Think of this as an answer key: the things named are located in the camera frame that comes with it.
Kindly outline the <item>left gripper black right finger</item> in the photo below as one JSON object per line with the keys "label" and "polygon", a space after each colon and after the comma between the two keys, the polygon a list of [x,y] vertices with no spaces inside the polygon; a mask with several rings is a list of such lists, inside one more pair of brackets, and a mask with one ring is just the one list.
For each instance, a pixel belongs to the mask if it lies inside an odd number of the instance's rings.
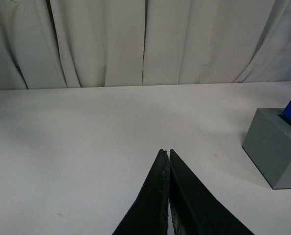
{"label": "left gripper black right finger", "polygon": [[173,149],[169,202],[176,235],[253,234],[212,195]]}

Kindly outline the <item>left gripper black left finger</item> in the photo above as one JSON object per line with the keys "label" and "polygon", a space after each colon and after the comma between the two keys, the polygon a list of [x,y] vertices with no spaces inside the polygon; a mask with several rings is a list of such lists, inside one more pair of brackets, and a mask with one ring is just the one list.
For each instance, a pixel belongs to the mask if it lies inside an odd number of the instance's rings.
{"label": "left gripper black left finger", "polygon": [[114,235],[166,235],[170,190],[167,151],[159,150],[141,190]]}

